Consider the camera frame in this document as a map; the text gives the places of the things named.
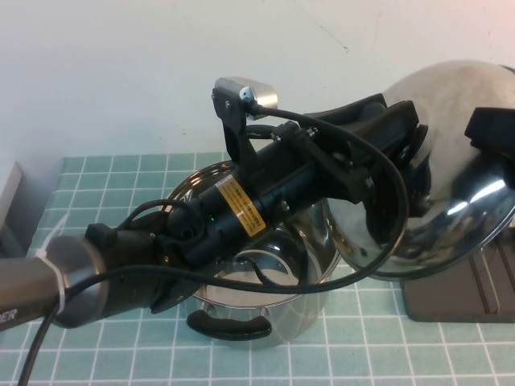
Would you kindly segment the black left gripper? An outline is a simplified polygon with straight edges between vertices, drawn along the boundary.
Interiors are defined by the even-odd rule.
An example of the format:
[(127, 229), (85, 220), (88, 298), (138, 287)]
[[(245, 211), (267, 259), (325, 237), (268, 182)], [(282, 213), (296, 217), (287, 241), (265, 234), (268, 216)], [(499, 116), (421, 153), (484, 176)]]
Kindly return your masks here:
[(342, 106), (335, 114), (337, 126), (320, 120), (287, 121), (272, 129), (274, 140), (313, 165), (312, 185), (329, 199), (360, 203), (373, 196), (373, 168), (378, 165), (373, 156), (378, 151), (360, 147), (362, 139), (392, 162), (409, 162), (427, 133), (412, 101), (388, 106), (381, 94)]

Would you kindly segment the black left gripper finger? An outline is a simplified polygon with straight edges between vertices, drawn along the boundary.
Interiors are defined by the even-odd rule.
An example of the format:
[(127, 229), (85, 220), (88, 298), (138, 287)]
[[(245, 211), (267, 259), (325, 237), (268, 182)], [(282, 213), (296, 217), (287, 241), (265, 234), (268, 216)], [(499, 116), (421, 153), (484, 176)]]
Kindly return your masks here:
[(514, 109), (475, 108), (464, 135), (479, 150), (514, 160)]

